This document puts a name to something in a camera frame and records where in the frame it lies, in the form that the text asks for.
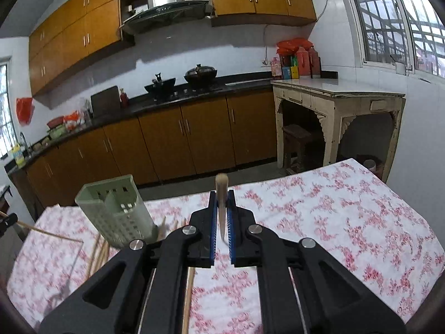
pink bottle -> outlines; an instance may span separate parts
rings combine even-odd
[[[298,60],[298,72],[300,73],[300,78],[310,78],[311,77],[311,64],[309,62],[309,53],[305,48],[300,46],[295,53]]]
[[[309,61],[311,62],[312,78],[321,78],[320,58],[314,47],[309,49]]]

floral tablecloth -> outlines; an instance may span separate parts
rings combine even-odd
[[[313,237],[405,322],[444,270],[444,250],[428,223],[353,159],[233,189],[257,223],[288,240]],[[169,232],[208,199],[205,192],[145,205],[156,224],[166,216]],[[37,232],[25,241],[8,294],[35,328],[85,280],[97,236],[78,207],[50,207],[36,225],[83,243]],[[215,266],[196,270],[189,332],[261,333],[256,270],[232,267],[220,240]]]

silver screw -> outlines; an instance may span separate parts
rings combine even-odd
[[[194,233],[196,232],[196,227],[195,227],[195,226],[188,225],[188,226],[185,226],[185,227],[182,229],[182,231],[183,231],[183,233],[185,233],[186,235],[192,235],[192,234],[194,234]]]
[[[305,237],[301,240],[301,244],[306,249],[313,249],[315,247],[315,240],[311,239],[310,237]]]
[[[130,242],[130,249],[134,251],[140,250],[143,247],[144,247],[144,241],[142,240],[133,240],[132,242]]]
[[[260,225],[250,225],[249,226],[249,232],[250,233],[261,233],[263,231],[263,228]]]

window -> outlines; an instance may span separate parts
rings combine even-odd
[[[9,152],[17,142],[8,99],[8,65],[0,63],[0,155]]]
[[[445,78],[445,27],[428,0],[355,3],[367,61],[409,66],[413,59],[416,69]]]

range hood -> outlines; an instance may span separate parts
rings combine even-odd
[[[126,19],[121,29],[131,35],[154,28],[204,18],[209,0],[147,0],[145,11]]]

